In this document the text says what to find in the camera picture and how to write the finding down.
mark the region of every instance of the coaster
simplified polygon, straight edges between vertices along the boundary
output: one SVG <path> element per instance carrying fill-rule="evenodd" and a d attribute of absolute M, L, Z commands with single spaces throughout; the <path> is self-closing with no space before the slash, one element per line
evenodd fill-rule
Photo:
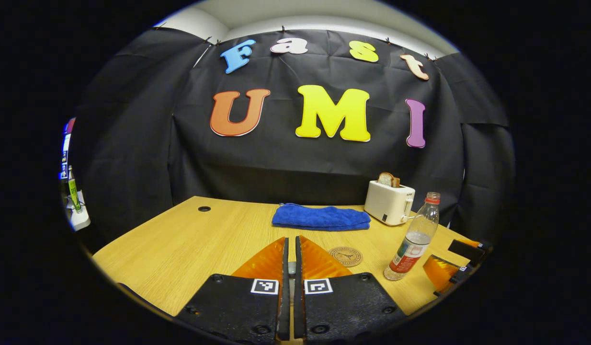
<path fill-rule="evenodd" d="M 363 260 L 362 254 L 357 249 L 351 247 L 335 247 L 330 249 L 329 253 L 344 267 L 357 266 Z"/>

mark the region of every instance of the blue towel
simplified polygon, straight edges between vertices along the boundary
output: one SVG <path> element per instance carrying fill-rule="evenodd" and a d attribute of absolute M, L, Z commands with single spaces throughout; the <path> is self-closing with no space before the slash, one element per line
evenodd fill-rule
<path fill-rule="evenodd" d="M 272 225 L 306 230 L 364 230 L 370 228 L 370 216 L 354 209 L 337 209 L 333 206 L 311 209 L 286 203 L 281 204 L 274 213 Z"/>

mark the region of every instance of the water bottle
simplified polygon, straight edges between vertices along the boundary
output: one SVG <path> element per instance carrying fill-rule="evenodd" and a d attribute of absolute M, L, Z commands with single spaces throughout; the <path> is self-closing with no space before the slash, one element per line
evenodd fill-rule
<path fill-rule="evenodd" d="M 421 206 L 412 220 L 396 256 L 383 272 L 385 278 L 389 280 L 402 279 L 425 253 L 425 249 L 429 247 L 438 228 L 439 203 L 440 193 L 427 193 L 425 204 Z"/>
<path fill-rule="evenodd" d="M 76 192 L 76 182 L 74 180 L 74 174 L 72 174 L 72 166 L 68 166 L 68 186 L 70 187 L 70 198 L 72 198 L 72 204 L 76 213 L 82 212 L 82 207 L 79 203 L 79 195 Z"/>

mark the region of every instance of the bottle label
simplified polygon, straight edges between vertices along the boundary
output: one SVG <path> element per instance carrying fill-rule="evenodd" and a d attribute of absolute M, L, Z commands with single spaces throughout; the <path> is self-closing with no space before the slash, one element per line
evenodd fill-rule
<path fill-rule="evenodd" d="M 398 248 L 398 253 L 389 263 L 389 267 L 396 273 L 406 273 L 410 271 L 412 266 L 421 258 L 425 249 L 429 247 L 427 244 L 418 244 L 404 238 L 402 245 Z"/>

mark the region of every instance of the bread slice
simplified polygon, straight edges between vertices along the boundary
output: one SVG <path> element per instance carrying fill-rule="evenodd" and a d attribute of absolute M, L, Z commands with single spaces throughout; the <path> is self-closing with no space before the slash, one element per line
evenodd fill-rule
<path fill-rule="evenodd" d="M 378 176 L 377 182 L 382 185 L 392 186 L 393 188 L 398 188 L 400 186 L 400 179 L 388 172 L 381 172 Z"/>
<path fill-rule="evenodd" d="M 381 172 L 381 174 L 378 176 L 377 183 L 380 183 L 382 185 L 387 185 L 387 186 L 393 186 L 393 181 L 394 181 L 394 175 L 392 175 L 388 172 Z"/>

